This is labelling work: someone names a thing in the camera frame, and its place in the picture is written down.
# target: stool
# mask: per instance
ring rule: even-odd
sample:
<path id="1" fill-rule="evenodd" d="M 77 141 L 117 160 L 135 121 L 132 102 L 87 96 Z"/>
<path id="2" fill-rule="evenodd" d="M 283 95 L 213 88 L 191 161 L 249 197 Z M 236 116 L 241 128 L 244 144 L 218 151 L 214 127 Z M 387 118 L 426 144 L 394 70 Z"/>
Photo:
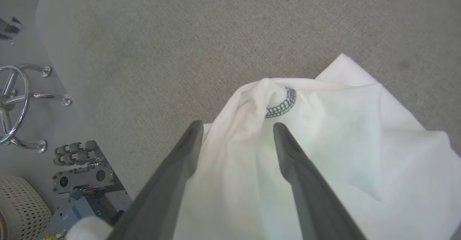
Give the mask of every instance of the stool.
<path id="1" fill-rule="evenodd" d="M 0 139 L 0 145 L 9 145 L 13 143 L 18 147 L 25 149 L 35 149 L 38 153 L 43 153 L 46 150 L 46 141 L 40 140 L 38 143 L 27 143 L 16 137 L 18 129 L 21 127 L 25 114 L 27 112 L 30 99 L 53 99 L 61 102 L 64 107 L 71 105 L 72 100 L 69 95 L 57 95 L 50 93 L 31 93 L 30 92 L 30 80 L 25 70 L 34 70 L 41 73 L 42 77 L 48 77 L 51 74 L 51 68 L 49 66 L 41 67 L 35 64 L 21 64 L 19 66 L 3 66 L 0 67 L 0 71 L 11 70 L 8 81 L 5 84 L 5 88 L 0 93 L 0 120 L 2 123 L 2 129 L 5 136 Z M 17 76 L 20 75 L 24 80 L 24 95 L 16 96 L 16 90 L 13 89 L 16 82 Z M 11 124 L 9 112 L 19 102 L 24 102 L 23 109 L 19 115 L 17 122 Z"/>

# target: white perforated basket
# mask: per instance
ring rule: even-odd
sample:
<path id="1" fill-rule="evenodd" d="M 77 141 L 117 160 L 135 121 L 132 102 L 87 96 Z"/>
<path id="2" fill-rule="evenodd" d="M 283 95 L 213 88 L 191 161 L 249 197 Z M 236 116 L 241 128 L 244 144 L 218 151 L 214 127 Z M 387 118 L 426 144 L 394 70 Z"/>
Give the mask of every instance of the white perforated basket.
<path id="1" fill-rule="evenodd" d="M 0 176 L 0 213 L 8 240 L 36 240 L 51 218 L 50 209 L 25 179 Z"/>

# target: metal plate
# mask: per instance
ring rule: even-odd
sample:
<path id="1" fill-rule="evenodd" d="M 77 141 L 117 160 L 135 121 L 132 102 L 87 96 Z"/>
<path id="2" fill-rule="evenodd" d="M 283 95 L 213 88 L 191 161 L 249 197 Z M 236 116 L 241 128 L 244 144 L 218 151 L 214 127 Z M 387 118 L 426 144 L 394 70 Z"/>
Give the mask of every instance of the metal plate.
<path id="1" fill-rule="evenodd" d="M 94 165 L 54 174 L 53 191 L 63 194 L 80 186 L 85 188 L 112 186 L 113 181 L 113 170 L 110 165 Z"/>

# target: white cloth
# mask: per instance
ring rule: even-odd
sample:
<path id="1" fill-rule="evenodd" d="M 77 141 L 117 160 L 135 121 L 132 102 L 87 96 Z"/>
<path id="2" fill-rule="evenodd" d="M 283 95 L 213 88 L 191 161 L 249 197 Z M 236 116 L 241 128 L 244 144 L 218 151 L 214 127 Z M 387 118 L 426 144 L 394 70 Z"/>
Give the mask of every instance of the white cloth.
<path id="1" fill-rule="evenodd" d="M 294 107 L 265 119 L 285 86 L 297 91 Z M 461 159 L 446 134 L 424 130 L 341 55 L 317 80 L 264 79 L 235 92 L 207 126 L 175 239 L 301 239 L 275 122 L 287 125 L 368 239 L 449 239 L 459 224 Z"/>

